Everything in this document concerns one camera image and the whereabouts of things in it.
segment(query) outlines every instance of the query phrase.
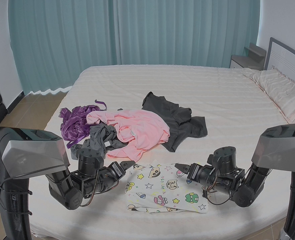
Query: dark gray garment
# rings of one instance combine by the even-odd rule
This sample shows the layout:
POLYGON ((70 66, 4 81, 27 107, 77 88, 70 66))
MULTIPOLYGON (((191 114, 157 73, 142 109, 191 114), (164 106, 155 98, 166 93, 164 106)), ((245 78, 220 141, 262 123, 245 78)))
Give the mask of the dark gray garment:
POLYGON ((143 110, 158 114, 169 126, 169 141, 162 144, 169 152, 175 152, 187 137, 200 138, 207 135, 205 117, 192 117, 190 108, 169 102, 164 96, 155 96, 150 91, 144 98, 142 106, 143 110))
POLYGON ((117 138, 116 130, 111 125, 100 123, 89 128, 90 138, 86 139, 83 144, 74 144, 71 146, 71 157, 77 160, 76 151, 80 148, 89 148, 97 150, 103 157, 106 150, 114 150, 125 147, 128 143, 123 143, 117 138), (105 147, 105 142, 109 142, 110 146, 105 147))

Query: teal curtain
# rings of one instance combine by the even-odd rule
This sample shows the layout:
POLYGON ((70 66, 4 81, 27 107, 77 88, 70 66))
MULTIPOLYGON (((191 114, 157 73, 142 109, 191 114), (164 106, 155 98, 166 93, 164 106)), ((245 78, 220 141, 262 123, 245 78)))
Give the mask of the teal curtain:
POLYGON ((117 0, 122 64, 229 68, 256 44, 260 0, 117 0))
POLYGON ((259 14, 260 0, 9 0, 9 30, 28 93, 71 86, 90 66, 229 67, 256 43, 259 14))
POLYGON ((90 66, 117 64, 113 0, 9 0, 9 30, 26 94, 71 86, 90 66))

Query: bed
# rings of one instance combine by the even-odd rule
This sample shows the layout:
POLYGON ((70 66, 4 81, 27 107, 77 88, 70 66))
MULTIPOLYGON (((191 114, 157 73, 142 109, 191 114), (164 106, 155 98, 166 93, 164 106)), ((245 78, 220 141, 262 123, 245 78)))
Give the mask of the bed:
MULTIPOLYGON (((271 39, 265 69, 276 63, 283 66, 281 70, 286 74, 292 72, 290 77, 295 80, 295 51, 271 39)), ((93 104, 97 99, 104 101, 110 112, 140 109, 143 98, 152 91, 182 107, 190 107, 192 116, 205 116, 208 136, 187 138, 175 153, 157 145, 143 154, 139 164, 150 164, 156 159, 160 163, 204 165, 217 148, 235 146, 237 166, 247 169, 260 134, 268 127, 287 122, 267 95, 243 75, 246 70, 250 69, 178 65, 90 67, 81 73, 45 129, 60 135, 60 108, 93 104)), ((77 161, 71 159, 69 150, 67 154, 69 170, 76 170, 77 161)), ((105 165, 122 160, 105 158, 105 165)), ((113 191, 95 196, 90 206, 66 210, 50 196, 46 177, 31 178, 31 231, 60 240, 239 239, 286 216, 291 174, 273 170, 263 192, 250 207, 241 208, 229 201, 221 206, 210 205, 206 214, 127 211, 126 179, 122 178, 113 191)), ((225 198, 223 194, 212 197, 214 202, 225 198)))

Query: purple satin garment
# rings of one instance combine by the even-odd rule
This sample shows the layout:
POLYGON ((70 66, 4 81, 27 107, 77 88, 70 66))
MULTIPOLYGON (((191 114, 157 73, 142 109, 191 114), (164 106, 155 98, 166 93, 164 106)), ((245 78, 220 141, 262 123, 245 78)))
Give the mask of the purple satin garment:
POLYGON ((106 104, 102 101, 95 100, 95 103, 103 104, 104 110, 101 110, 99 106, 88 105, 88 106, 77 106, 72 109, 72 112, 66 107, 60 110, 58 117, 63 118, 60 130, 62 138, 65 141, 69 141, 66 145, 69 149, 73 144, 78 143, 83 138, 89 136, 90 124, 86 123, 86 116, 92 111, 105 111, 106 104))

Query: striped pillow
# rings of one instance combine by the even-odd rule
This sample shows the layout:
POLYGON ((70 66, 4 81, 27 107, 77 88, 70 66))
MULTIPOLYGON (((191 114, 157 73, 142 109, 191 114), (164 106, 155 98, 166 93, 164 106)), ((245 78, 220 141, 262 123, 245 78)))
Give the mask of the striped pillow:
POLYGON ((253 80, 274 102, 286 121, 295 119, 295 83, 277 69, 263 70, 246 75, 253 80))

